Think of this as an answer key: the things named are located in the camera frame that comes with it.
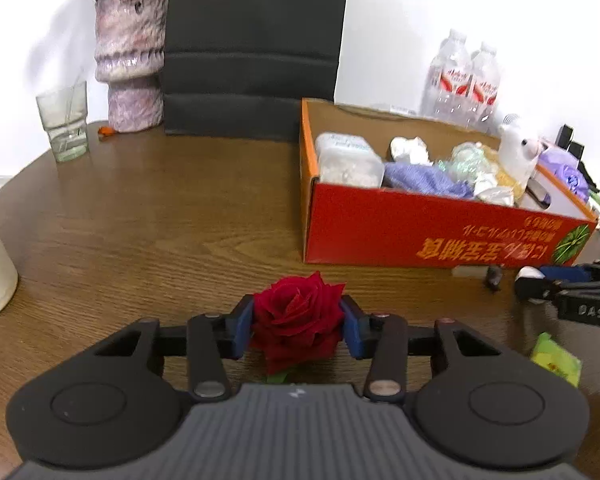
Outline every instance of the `wooden table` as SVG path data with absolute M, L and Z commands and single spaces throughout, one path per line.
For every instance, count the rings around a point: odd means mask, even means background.
M 551 332 L 584 361 L 592 418 L 576 466 L 600 479 L 600 328 L 517 304 L 512 272 L 492 294 L 448 270 L 302 264 L 295 145 L 160 130 L 99 142 L 93 129 L 90 143 L 89 155 L 64 164 L 45 153 L 0 190 L 0 236 L 20 273 L 0 313 L 0 478 L 20 463 L 4 410 L 25 381 L 139 317 L 182 324 L 228 311 L 281 276 L 320 270 L 327 282 L 346 282 L 364 309 L 412 324 L 455 317 L 526 353 Z M 600 257 L 600 237 L 586 253 Z M 177 387 L 186 385 L 183 359 L 166 367 Z M 233 381 L 254 381 L 263 364 L 250 352 L 226 367 Z M 293 378 L 362 384 L 368 363 L 341 346 L 310 368 Z M 408 373 L 419 388 L 428 359 L 410 358 Z

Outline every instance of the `clear plastic container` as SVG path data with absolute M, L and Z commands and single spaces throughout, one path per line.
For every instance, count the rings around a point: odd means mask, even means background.
M 320 181 L 354 187 L 380 187 L 384 164 L 363 137 L 325 132 L 315 139 Z
M 500 68 L 495 56 L 496 49 L 485 42 L 482 42 L 480 52 L 472 56 L 472 80 L 465 126 L 483 133 L 489 129 L 500 87 Z
M 427 73 L 420 105 L 422 116 L 455 124 L 464 122 L 472 66 L 465 41 L 466 35 L 452 28 L 440 44 Z

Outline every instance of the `green leaf graphic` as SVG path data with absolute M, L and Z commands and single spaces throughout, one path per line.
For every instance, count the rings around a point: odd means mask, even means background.
M 561 265 L 571 260 L 584 247 L 590 233 L 591 230 L 586 224 L 579 225 L 569 231 L 556 245 L 554 254 L 551 256 L 552 262 L 556 265 Z

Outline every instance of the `white wall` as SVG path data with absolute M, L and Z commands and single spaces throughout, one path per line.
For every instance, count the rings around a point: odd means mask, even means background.
M 336 100 L 417 109 L 451 27 L 498 47 L 501 105 L 550 139 L 571 125 L 600 179 L 600 0 L 347 0 Z
M 88 84 L 89 121 L 107 118 L 107 86 L 93 78 L 93 0 L 0 0 L 0 175 L 49 149 L 35 96 Z

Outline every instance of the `bottle cap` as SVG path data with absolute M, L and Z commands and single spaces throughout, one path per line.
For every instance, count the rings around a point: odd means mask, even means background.
M 455 30 L 454 28 L 449 30 L 449 37 L 452 40 L 458 40 L 458 41 L 461 41 L 462 43 L 464 43 L 466 41 L 466 34 L 463 34 L 459 30 Z
M 482 44 L 480 45 L 480 50 L 489 52 L 490 54 L 493 54 L 494 56 L 495 56 L 496 52 L 498 51 L 493 45 L 490 45 L 489 43 L 486 43 L 485 41 L 483 41 Z

